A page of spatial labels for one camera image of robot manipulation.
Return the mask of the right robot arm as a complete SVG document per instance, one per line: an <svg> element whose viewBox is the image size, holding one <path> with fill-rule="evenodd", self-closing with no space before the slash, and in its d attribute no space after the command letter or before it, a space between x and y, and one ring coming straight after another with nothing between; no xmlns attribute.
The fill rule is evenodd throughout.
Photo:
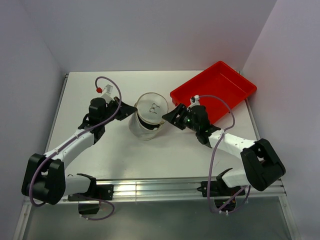
<svg viewBox="0 0 320 240"><path fill-rule="evenodd" d="M210 123L203 105L186 107L181 103L162 118L180 130L188 128L194 131L202 145L224 151L242 162L240 168L228 168L213 181L222 195L242 186L251 186L262 192L286 173L285 166L268 140L249 140L227 133Z"/></svg>

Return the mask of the black garment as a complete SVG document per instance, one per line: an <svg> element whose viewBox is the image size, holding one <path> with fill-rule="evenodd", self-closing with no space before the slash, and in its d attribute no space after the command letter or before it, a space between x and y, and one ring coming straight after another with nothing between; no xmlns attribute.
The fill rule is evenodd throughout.
<svg viewBox="0 0 320 240"><path fill-rule="evenodd" d="M161 125L160 124L150 124L145 121L143 121L141 118L138 118L139 123L147 130L149 131L155 131L158 129Z"/></svg>

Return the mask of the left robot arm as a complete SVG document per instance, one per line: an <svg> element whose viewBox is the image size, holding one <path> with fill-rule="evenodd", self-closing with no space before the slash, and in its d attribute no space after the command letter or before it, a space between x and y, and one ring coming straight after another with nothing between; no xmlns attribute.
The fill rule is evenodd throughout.
<svg viewBox="0 0 320 240"><path fill-rule="evenodd" d="M37 206L55 205L62 197L80 194L91 200L98 193L97 179L84 173L67 176L66 168L82 152L95 145L105 133L106 124L122 121L137 108L118 97L97 97L91 100L88 113L75 133L58 147L44 154L33 154L27 162L21 193Z"/></svg>

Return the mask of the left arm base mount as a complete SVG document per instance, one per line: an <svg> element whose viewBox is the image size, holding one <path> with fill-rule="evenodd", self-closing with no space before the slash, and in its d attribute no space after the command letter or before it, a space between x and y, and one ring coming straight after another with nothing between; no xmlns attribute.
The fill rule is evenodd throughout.
<svg viewBox="0 0 320 240"><path fill-rule="evenodd" d="M110 202L113 199L114 186L110 185L97 185L93 193L84 194L77 193L78 201L96 201L97 203L79 203L78 213L81 218L87 221L101 221L105 220L113 215L115 212L115 205ZM102 210L102 204L109 205L111 207L110 213L106 216L94 217L99 210Z"/></svg>

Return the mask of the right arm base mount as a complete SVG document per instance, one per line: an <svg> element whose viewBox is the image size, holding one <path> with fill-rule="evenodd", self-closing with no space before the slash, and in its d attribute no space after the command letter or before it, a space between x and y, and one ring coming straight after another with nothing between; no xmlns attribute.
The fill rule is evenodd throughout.
<svg viewBox="0 0 320 240"><path fill-rule="evenodd" d="M210 184L208 181L202 181L196 190L202 194L203 198L206 198L208 209L212 214L228 216L242 206L248 198L247 195L245 196L244 187L228 187L220 176L212 180ZM238 196L245 196L241 204L237 204L236 197Z"/></svg>

